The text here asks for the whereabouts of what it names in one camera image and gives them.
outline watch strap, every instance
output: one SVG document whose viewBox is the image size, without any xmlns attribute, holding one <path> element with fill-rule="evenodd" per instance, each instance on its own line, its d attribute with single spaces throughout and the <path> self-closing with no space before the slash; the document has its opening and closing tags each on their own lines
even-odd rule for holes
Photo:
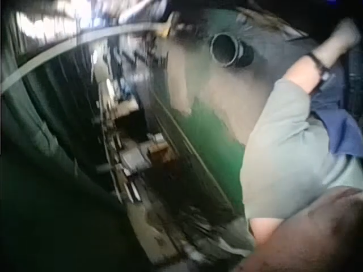
<svg viewBox="0 0 363 272">
<path fill-rule="evenodd" d="M 329 69 L 326 68 L 326 66 L 312 52 L 309 52 L 306 55 L 310 57 L 312 61 L 314 61 L 316 68 L 318 68 L 319 70 L 320 76 L 322 76 L 326 72 L 329 72 Z"/>
</svg>

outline person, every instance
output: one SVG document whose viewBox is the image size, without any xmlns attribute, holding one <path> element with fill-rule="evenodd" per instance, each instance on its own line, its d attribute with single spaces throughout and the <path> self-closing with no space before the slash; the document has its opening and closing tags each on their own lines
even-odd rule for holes
<svg viewBox="0 0 363 272">
<path fill-rule="evenodd" d="M 359 41 L 359 30 L 345 19 L 275 83 L 248 139 L 240 173 L 245 215 L 257 248 L 282 222 L 331 189 L 363 189 L 361 153 L 356 153 L 362 139 L 352 117 L 336 106 L 338 101 L 311 112 L 313 91 Z"/>
</svg>

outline pipe opening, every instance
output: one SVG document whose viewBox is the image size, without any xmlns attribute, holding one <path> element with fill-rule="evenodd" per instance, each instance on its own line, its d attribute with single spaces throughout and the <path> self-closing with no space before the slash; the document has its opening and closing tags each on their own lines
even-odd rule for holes
<svg viewBox="0 0 363 272">
<path fill-rule="evenodd" d="M 237 41 L 227 34 L 215 36 L 210 46 L 213 58 L 224 66 L 232 64 L 237 58 Z"/>
</svg>

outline watch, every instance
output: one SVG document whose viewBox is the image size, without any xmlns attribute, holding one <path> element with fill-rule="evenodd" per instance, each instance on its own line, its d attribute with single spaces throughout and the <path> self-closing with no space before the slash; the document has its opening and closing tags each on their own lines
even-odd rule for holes
<svg viewBox="0 0 363 272">
<path fill-rule="evenodd" d="M 306 56 L 314 61 L 316 68 L 319 70 L 321 80 L 327 81 L 331 76 L 330 69 L 327 68 L 312 52 L 307 53 Z"/>
</svg>

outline gray t-shirt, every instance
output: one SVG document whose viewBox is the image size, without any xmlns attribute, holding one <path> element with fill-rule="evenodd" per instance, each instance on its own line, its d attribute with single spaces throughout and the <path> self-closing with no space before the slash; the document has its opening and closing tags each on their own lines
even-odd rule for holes
<svg viewBox="0 0 363 272">
<path fill-rule="evenodd" d="M 320 120 L 310 116 L 310 97 L 280 79 L 250 134 L 240 173 L 246 218 L 286 219 L 327 189 L 363 189 L 360 162 L 333 155 Z"/>
</svg>

